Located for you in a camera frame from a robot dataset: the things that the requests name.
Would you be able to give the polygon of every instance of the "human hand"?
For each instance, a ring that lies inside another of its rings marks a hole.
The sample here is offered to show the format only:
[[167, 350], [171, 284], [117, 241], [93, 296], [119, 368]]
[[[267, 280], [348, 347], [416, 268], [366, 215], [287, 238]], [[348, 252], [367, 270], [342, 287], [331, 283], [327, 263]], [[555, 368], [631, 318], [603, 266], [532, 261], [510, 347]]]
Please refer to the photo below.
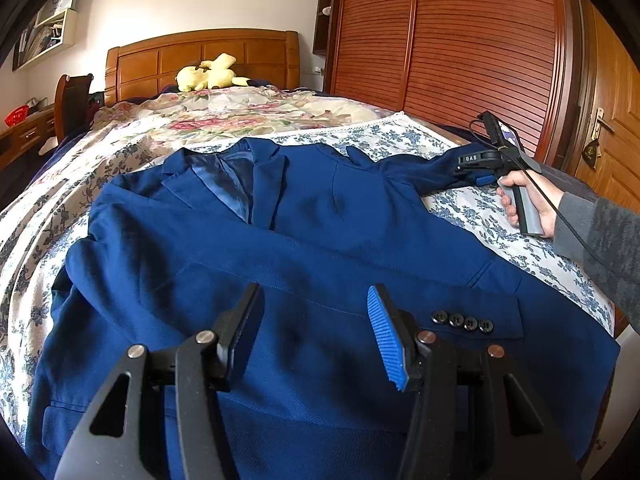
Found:
[[[527, 173], [533, 180], [536, 181], [536, 183], [540, 186], [540, 189], [545, 193], [549, 200], [551, 200], [551, 203], [557, 208], [560, 204], [562, 196], [564, 195], [564, 191], [560, 191], [556, 186], [549, 182], [549, 180], [547, 180], [539, 173], [536, 173], [535, 171], [527, 170]], [[509, 173], [507, 176], [504, 176], [500, 179], [500, 184], [507, 187], [524, 186], [529, 193], [531, 203], [540, 213], [540, 223], [542, 225], [542, 230], [544, 231], [543, 237], [553, 237], [556, 228], [556, 212], [536, 189], [536, 186], [534, 186], [533, 183], [527, 178], [527, 175], [525, 175], [523, 171], [511, 171], [511, 173]], [[518, 213], [516, 211], [516, 207], [511, 204], [511, 198], [506, 195], [501, 188], [497, 189], [497, 193], [498, 195], [500, 195], [500, 201], [502, 202], [502, 206], [504, 207], [504, 211], [507, 215], [507, 220], [512, 226], [517, 227]]]

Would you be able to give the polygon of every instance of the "red basket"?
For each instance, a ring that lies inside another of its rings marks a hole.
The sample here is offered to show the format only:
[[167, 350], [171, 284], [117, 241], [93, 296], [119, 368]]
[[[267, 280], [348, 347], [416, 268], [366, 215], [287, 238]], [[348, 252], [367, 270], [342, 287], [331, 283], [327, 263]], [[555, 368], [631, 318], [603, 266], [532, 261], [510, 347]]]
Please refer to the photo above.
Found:
[[27, 112], [29, 111], [29, 107], [27, 105], [20, 106], [16, 108], [13, 112], [7, 115], [4, 123], [11, 128], [18, 123], [21, 123], [23, 120], [27, 118]]

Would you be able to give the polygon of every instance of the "black cable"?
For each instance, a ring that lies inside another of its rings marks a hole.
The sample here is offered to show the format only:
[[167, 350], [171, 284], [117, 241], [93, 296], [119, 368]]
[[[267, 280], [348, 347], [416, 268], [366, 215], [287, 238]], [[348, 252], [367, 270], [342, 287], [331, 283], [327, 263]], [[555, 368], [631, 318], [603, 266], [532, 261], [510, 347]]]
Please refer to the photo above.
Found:
[[601, 266], [603, 266], [606, 270], [608, 270], [609, 272], [611, 272], [612, 274], [615, 274], [617, 277], [623, 279], [623, 280], [627, 280], [627, 281], [634, 281], [634, 278], [630, 275], [627, 275], [626, 272], [620, 273], [618, 270], [613, 269], [612, 267], [610, 267], [608, 264], [604, 263], [603, 261], [601, 261], [601, 259], [596, 256], [596, 254], [594, 254], [594, 252], [591, 250], [591, 248], [587, 245], [587, 242], [585, 242], [582, 237], [577, 233], [577, 231], [574, 229], [574, 226], [572, 226], [569, 221], [564, 217], [564, 215], [558, 211], [558, 208], [551, 202], [551, 199], [545, 194], [544, 191], [542, 191], [542, 189], [540, 188], [540, 186], [538, 185], [538, 183], [533, 180], [533, 178], [530, 176], [529, 173], [527, 173], [527, 170], [529, 168], [525, 168], [519, 160], [516, 160], [515, 158], [513, 158], [509, 153], [500, 150], [498, 148], [496, 148], [494, 145], [492, 145], [491, 143], [488, 143], [486, 140], [484, 140], [482, 137], [480, 137], [478, 134], [475, 133], [475, 131], [473, 130], [472, 126], [475, 123], [481, 123], [482, 121], [475, 119], [473, 121], [471, 121], [469, 123], [469, 132], [482, 144], [484, 144], [485, 146], [489, 146], [491, 149], [493, 150], [498, 150], [499, 152], [503, 153], [504, 155], [507, 156], [507, 158], [513, 162], [516, 166], [518, 166], [522, 172], [527, 176], [527, 178], [529, 179], [529, 181], [536, 187], [536, 189], [538, 190], [538, 192], [540, 193], [540, 195], [542, 195], [544, 197], [544, 199], [546, 200], [546, 202], [551, 206], [551, 208], [556, 212], [556, 214], [558, 215], [558, 218], [562, 220], [562, 222], [564, 223], [564, 225], [567, 226], [567, 228], [569, 229], [569, 231], [571, 231], [572, 235], [575, 236], [575, 239], [578, 240], [578, 242], [580, 242], [580, 245], [582, 247], [584, 247], [584, 250], [587, 251], [589, 253], [589, 255], [594, 259], [594, 261], [596, 261], [596, 263], [600, 264]]

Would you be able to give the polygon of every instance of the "door handle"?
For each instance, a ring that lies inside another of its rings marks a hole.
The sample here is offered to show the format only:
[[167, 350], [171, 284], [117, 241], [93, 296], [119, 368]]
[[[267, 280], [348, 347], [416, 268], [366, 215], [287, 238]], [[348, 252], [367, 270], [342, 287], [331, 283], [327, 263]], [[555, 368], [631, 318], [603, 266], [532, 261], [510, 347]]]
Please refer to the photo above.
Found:
[[591, 132], [591, 140], [596, 140], [600, 136], [600, 127], [604, 126], [612, 134], [616, 132], [616, 128], [613, 124], [607, 123], [604, 120], [604, 108], [598, 108], [596, 110], [596, 119], [593, 121], [593, 131]]

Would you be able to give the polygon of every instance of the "white wall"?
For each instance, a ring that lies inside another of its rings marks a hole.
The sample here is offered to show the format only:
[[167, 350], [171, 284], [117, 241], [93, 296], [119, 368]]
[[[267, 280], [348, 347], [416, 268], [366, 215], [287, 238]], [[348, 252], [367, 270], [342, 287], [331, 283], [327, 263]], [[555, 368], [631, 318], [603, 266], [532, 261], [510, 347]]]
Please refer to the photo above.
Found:
[[312, 56], [318, 0], [78, 0], [76, 44], [40, 65], [26, 68], [29, 96], [53, 102], [60, 75], [94, 74], [92, 91], [104, 90], [107, 51], [114, 46], [201, 28], [247, 27], [296, 30], [300, 34], [301, 85], [321, 88]]
[[4, 118], [9, 113], [27, 102], [27, 79], [19, 72], [12, 72], [14, 51], [11, 50], [0, 68], [0, 132], [6, 129]]

